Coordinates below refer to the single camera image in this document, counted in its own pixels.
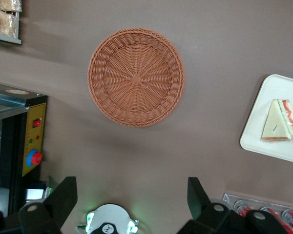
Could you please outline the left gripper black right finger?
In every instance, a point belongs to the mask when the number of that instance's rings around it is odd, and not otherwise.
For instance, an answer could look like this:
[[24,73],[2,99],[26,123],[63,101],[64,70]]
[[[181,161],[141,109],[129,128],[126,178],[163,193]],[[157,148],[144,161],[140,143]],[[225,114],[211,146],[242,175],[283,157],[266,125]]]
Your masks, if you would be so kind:
[[179,234],[233,234],[230,228],[230,209],[219,202],[211,202],[200,181],[188,178],[187,201],[192,219],[180,230]]

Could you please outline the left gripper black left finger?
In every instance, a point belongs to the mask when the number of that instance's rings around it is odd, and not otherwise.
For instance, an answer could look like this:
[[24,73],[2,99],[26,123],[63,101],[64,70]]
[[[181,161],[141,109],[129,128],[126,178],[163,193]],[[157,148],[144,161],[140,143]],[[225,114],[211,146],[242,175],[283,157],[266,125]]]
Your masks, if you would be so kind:
[[60,234],[78,201],[77,180],[66,177],[42,202],[24,205],[4,219],[5,234]]

